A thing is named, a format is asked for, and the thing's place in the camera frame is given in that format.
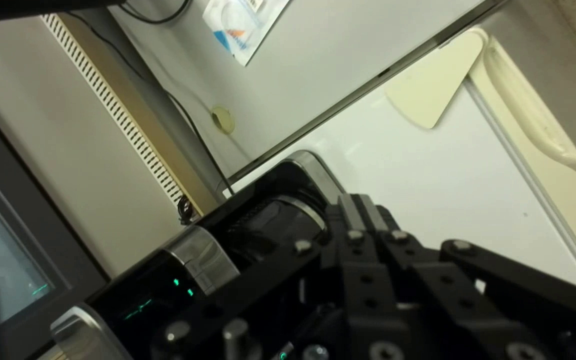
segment slotted vent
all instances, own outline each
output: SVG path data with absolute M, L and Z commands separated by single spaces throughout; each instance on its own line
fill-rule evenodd
M 178 203 L 178 200 L 183 197 L 183 188 L 178 186 L 170 169 L 165 165 L 165 161 L 160 160 L 141 126 L 134 122 L 126 105 L 108 86 L 105 76 L 98 71 L 98 67 L 93 63 L 93 60 L 86 56 L 86 51 L 81 47 L 81 43 L 74 39 L 74 36 L 68 31 L 64 21 L 56 14 L 47 14 L 43 15 L 43 19 L 53 31 L 53 36 L 58 39 L 58 43 L 64 47 L 64 51 L 71 56 L 74 65 L 81 70 L 81 73 L 86 77 L 94 93 L 100 97 L 115 124 L 120 126 L 122 134 L 142 158 L 150 174 L 169 193 L 169 197 Z

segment paper sign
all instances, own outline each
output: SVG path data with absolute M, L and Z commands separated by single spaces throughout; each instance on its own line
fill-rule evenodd
M 204 19 L 222 47 L 247 65 L 289 1 L 291 0 L 211 0 L 204 9 Z

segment metal screw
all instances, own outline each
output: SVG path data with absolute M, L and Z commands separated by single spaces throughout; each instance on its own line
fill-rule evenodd
M 302 352 L 302 360 L 329 360 L 329 357 L 330 357 L 329 348 L 324 348 L 320 344 L 310 344 Z
M 372 342 L 370 360 L 405 360 L 405 352 L 394 342 Z
M 411 235 L 409 232 L 403 232 L 403 229 L 394 229 L 390 233 L 394 241 L 409 241 L 409 235 Z
M 509 344 L 507 354 L 510 360 L 546 360 L 544 352 L 524 342 Z
M 184 340 L 191 334 L 191 324 L 189 321 L 173 321 L 166 327 L 166 342 L 176 344 Z
M 227 360 L 260 360 L 262 348 L 248 334 L 248 321 L 242 318 L 234 318 L 222 329 L 224 335 L 224 357 Z
M 454 239 L 452 246 L 454 246 L 459 252 L 471 252 L 471 250 L 473 250 L 473 243 L 471 243 L 471 241 L 465 241 L 465 239 Z
M 361 232 L 361 229 L 348 229 L 348 239 L 351 241 L 358 241 L 358 239 L 362 239 L 364 237 L 364 232 Z
M 313 250 L 313 241 L 310 239 L 296 239 L 294 250 L 296 250 L 296 253 L 307 253 Z

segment small screen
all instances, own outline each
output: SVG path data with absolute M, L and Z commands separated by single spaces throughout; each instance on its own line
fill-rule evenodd
M 49 296 L 50 290 L 50 282 L 0 216 L 0 324 Z

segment robotic arm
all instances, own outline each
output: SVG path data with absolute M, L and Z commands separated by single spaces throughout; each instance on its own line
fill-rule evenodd
M 308 152 L 78 310 L 125 357 L 576 357 L 576 285 L 465 239 L 429 250 Z M 82 349 L 64 324 L 82 315 L 54 325 Z

